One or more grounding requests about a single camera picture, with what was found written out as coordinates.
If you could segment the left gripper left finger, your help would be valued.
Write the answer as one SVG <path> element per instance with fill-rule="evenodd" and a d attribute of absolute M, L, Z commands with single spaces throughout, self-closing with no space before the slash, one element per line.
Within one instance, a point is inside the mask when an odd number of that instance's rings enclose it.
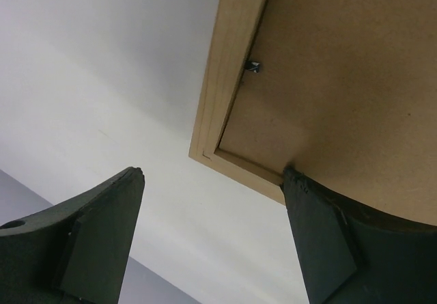
<path fill-rule="evenodd" d="M 2 303 L 117 303 L 144 175 L 128 167 L 94 188 L 1 226 Z"/>

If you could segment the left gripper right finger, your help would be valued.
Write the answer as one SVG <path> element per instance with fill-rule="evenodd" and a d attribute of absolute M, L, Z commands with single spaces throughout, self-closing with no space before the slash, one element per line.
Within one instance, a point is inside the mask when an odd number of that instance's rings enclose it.
<path fill-rule="evenodd" d="M 436 227 L 286 167 L 281 185 L 310 303 L 435 303 Z"/>

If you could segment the wooden picture frame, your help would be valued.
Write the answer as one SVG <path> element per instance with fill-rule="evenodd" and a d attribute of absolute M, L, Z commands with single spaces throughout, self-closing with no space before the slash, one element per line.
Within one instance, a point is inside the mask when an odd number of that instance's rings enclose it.
<path fill-rule="evenodd" d="M 219 0 L 189 155 L 436 223 L 436 0 Z"/>

